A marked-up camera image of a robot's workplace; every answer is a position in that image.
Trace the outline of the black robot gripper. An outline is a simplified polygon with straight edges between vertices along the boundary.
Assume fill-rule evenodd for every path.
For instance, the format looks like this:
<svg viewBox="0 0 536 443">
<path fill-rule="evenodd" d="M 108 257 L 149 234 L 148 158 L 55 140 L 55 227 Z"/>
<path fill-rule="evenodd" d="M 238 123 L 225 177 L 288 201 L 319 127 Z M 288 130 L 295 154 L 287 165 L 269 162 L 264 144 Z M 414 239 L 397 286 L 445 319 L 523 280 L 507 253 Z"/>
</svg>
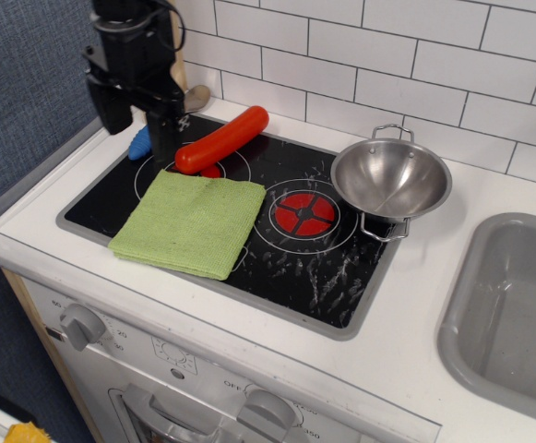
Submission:
<svg viewBox="0 0 536 443">
<path fill-rule="evenodd" d="M 94 1 L 90 20 L 100 38 L 83 50 L 87 84 L 103 127 L 117 135 L 133 123 L 131 105 L 182 111 L 185 93 L 172 77 L 185 36 L 173 35 L 181 19 L 168 1 Z M 185 115 L 146 112 L 155 167 L 164 170 L 182 147 Z"/>
</svg>

